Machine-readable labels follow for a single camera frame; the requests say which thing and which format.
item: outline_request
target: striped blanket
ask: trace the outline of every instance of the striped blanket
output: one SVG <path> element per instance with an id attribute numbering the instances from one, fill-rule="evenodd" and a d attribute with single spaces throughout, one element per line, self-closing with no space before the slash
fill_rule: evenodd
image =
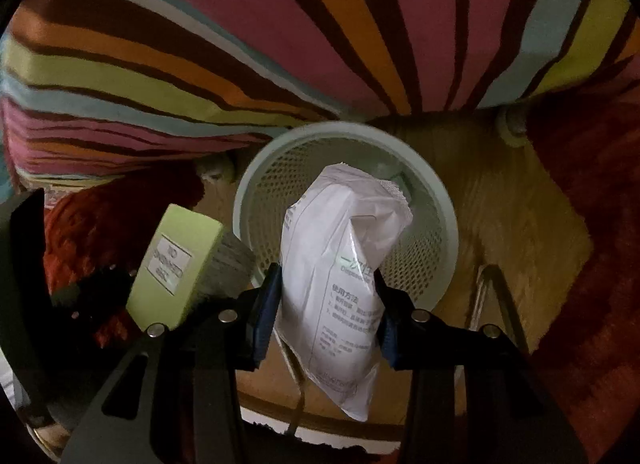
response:
<path id="1" fill-rule="evenodd" d="M 501 105 L 616 79 L 638 22 L 628 0 L 24 0 L 6 150 L 69 189 L 310 121 Z"/>

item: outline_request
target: pink stripe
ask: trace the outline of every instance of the pink stripe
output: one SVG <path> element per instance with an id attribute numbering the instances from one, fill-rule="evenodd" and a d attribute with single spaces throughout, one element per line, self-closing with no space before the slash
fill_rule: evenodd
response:
<path id="1" fill-rule="evenodd" d="M 617 96 L 616 102 L 632 103 L 640 106 L 640 85 L 623 92 L 620 96 Z"/>
<path id="2" fill-rule="evenodd" d="M 500 33 L 509 0 L 469 0 L 469 32 L 460 88 L 452 109 L 466 103 L 471 91 L 500 48 Z"/>
<path id="3" fill-rule="evenodd" d="M 422 108 L 442 110 L 453 79 L 456 0 L 398 0 L 420 79 Z"/>
<path id="4" fill-rule="evenodd" d="M 59 121 L 43 120 L 32 117 L 28 112 L 20 109 L 8 99 L 4 99 L 3 108 L 7 121 L 11 123 L 14 129 L 19 127 L 22 137 L 28 139 L 65 137 L 67 139 L 80 139 L 134 150 L 175 150 L 205 153 L 210 152 L 212 145 L 218 145 L 221 137 L 235 140 L 242 143 L 242 146 L 246 146 L 245 143 L 261 142 L 260 139 L 249 134 L 211 137 L 166 137 L 154 134 L 143 127 L 114 121 L 92 121 L 81 118 L 69 118 Z"/>
<path id="5" fill-rule="evenodd" d="M 294 0 L 187 0 L 205 15 L 266 54 L 296 78 L 373 115 L 386 106 L 334 51 Z"/>
<path id="6" fill-rule="evenodd" d="M 579 94 L 598 94 L 613 96 L 625 88 L 629 82 L 640 80 L 640 54 L 636 54 L 631 62 L 615 78 L 597 85 L 586 85 L 578 89 Z"/>
<path id="7" fill-rule="evenodd" d="M 27 170 L 30 173 L 52 173 L 57 175 L 66 175 L 70 173 L 78 173 L 82 175 L 113 175 L 118 173 L 124 173 L 125 171 L 131 171 L 142 167 L 150 166 L 155 161 L 168 161 L 178 159 L 194 159 L 213 152 L 223 152 L 229 149 L 237 149 L 247 146 L 249 143 L 256 142 L 254 137 L 247 134 L 237 134 L 236 136 L 225 136 L 228 141 L 220 141 L 220 138 L 211 138 L 207 140 L 207 148 L 199 151 L 181 152 L 173 155 L 152 155 L 145 157 L 135 157 L 123 155 L 122 160 L 111 161 L 106 160 L 108 163 L 113 163 L 113 167 L 103 167 L 95 165 L 90 159 L 78 156 L 77 161 L 60 161 L 58 163 L 39 163 L 39 160 L 55 159 L 57 157 L 74 157 L 73 154 L 59 154 L 57 152 L 48 152 L 46 147 L 44 150 L 38 150 L 29 143 L 30 140 L 37 141 L 38 139 L 46 141 L 51 137 L 50 133 L 42 128 L 28 128 L 24 127 L 25 121 L 30 120 L 27 114 L 20 112 L 18 109 L 12 108 L 7 100 L 2 102 L 2 108 L 4 111 L 5 130 L 7 137 L 8 150 L 11 155 L 12 161 L 15 166 Z M 104 139 L 102 136 L 109 136 L 109 139 L 113 139 L 113 134 L 103 133 L 102 131 L 87 129 L 82 131 L 79 139 L 86 138 L 88 141 L 97 141 Z M 154 150 L 163 148 L 162 146 L 151 147 L 147 150 Z"/>

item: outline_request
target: blue stripe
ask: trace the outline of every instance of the blue stripe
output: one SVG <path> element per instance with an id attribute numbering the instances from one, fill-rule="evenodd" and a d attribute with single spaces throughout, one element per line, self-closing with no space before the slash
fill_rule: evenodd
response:
<path id="1" fill-rule="evenodd" d="M 53 114 L 69 114 L 79 118 L 114 121 L 179 137 L 215 137 L 246 133 L 260 133 L 277 137 L 287 131 L 284 127 L 192 123 L 171 116 L 142 112 L 126 105 L 82 94 L 74 94 L 63 90 L 35 89 L 26 86 L 8 73 L 4 73 L 1 88 L 2 92 L 10 96 L 24 109 Z"/>
<path id="2" fill-rule="evenodd" d="M 533 77 L 560 53 L 582 0 L 537 0 L 513 63 L 489 86 L 478 105 L 491 107 L 520 98 Z"/>
<path id="3" fill-rule="evenodd" d="M 0 127 L 0 145 L 2 145 L 2 128 Z M 9 170 L 4 162 L 4 149 L 0 152 L 0 204 L 8 200 L 14 194 L 14 187 L 11 184 Z"/>

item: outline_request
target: white plastic bag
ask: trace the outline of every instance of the white plastic bag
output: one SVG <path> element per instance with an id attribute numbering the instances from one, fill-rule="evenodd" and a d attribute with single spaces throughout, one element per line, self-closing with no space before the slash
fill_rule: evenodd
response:
<path id="1" fill-rule="evenodd" d="M 341 409 L 367 420 L 384 312 L 373 272 L 412 213 L 398 187 L 345 164 L 326 167 L 286 213 L 278 335 Z"/>

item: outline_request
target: blue gripper pad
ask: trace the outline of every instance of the blue gripper pad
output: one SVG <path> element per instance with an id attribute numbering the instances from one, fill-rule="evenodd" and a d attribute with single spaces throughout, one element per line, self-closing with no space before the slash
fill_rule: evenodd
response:
<path id="1" fill-rule="evenodd" d="M 398 325 L 385 311 L 378 327 L 378 343 L 382 357 L 395 368 L 398 363 Z"/>
<path id="2" fill-rule="evenodd" d="M 250 323 L 253 324 L 253 358 L 256 367 L 267 356 L 273 324 L 282 296 L 282 267 L 273 263 L 269 266 L 260 293 L 256 300 Z"/>

